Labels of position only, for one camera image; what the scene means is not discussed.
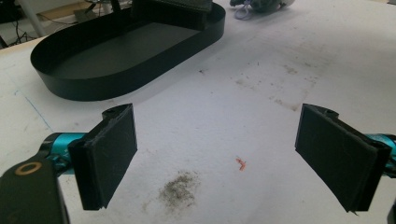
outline white table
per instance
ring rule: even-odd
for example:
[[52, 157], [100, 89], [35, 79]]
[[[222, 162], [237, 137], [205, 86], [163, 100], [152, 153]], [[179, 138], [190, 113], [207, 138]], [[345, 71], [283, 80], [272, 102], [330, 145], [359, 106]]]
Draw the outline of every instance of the white table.
[[[50, 93], [29, 60], [37, 41], [1, 50], [0, 173], [52, 132], [87, 132], [133, 103], [138, 152], [109, 207], [83, 211], [75, 178], [60, 177], [72, 223], [386, 223], [395, 180], [381, 179], [369, 212], [346, 213], [294, 141], [302, 103], [362, 133], [396, 133], [396, 7], [298, 0], [237, 21], [217, 2], [228, 12], [219, 42], [112, 100]], [[172, 211], [160, 191], [178, 172], [199, 184], [193, 204]]]

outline white tabletop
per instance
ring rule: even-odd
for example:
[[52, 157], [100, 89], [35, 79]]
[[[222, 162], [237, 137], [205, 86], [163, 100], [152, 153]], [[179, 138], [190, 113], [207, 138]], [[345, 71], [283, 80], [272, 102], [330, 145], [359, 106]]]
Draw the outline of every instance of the white tabletop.
[[[302, 103], [362, 133], [396, 133], [396, 7], [297, 0], [237, 21], [216, 2], [227, 11], [221, 40], [112, 100], [49, 92], [30, 63], [39, 40], [0, 50], [0, 173], [49, 134], [88, 132], [104, 110], [133, 103], [138, 151], [109, 207], [83, 211], [75, 178], [59, 178], [74, 224], [387, 223], [395, 180], [381, 179], [369, 212], [346, 213], [294, 142]], [[185, 172], [193, 198], [172, 209], [161, 192]]]

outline oval black tray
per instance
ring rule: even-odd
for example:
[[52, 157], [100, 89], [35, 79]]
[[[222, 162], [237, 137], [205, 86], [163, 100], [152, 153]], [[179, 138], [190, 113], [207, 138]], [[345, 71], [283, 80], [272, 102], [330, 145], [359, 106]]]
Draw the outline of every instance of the oval black tray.
[[100, 101], [135, 91], [219, 40], [224, 9], [213, 4], [205, 29], [134, 20], [130, 9], [43, 39], [31, 62], [54, 94]]

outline gray cloth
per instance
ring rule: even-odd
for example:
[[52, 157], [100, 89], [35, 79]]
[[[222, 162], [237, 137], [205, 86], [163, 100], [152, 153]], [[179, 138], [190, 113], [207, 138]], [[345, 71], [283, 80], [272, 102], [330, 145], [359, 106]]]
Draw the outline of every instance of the gray cloth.
[[153, 0], [169, 4], [175, 7], [184, 7], [194, 11], [210, 12], [212, 9], [212, 0]]

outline blue pen mark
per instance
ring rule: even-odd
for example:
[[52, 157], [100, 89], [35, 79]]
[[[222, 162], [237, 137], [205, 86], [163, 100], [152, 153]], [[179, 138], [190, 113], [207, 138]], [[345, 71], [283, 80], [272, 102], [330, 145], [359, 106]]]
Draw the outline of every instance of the blue pen mark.
[[51, 129], [49, 123], [44, 119], [44, 117], [41, 115], [40, 111], [38, 111], [38, 109], [35, 107], [35, 105], [32, 103], [32, 101], [30, 101], [29, 98], [27, 98], [21, 91], [15, 91], [14, 95], [17, 95], [18, 93], [20, 93], [26, 99], [26, 101], [32, 106], [32, 108], [35, 110], [35, 112], [37, 112], [38, 116], [40, 116], [40, 118], [47, 125], [49, 130], [53, 133], [53, 130]]

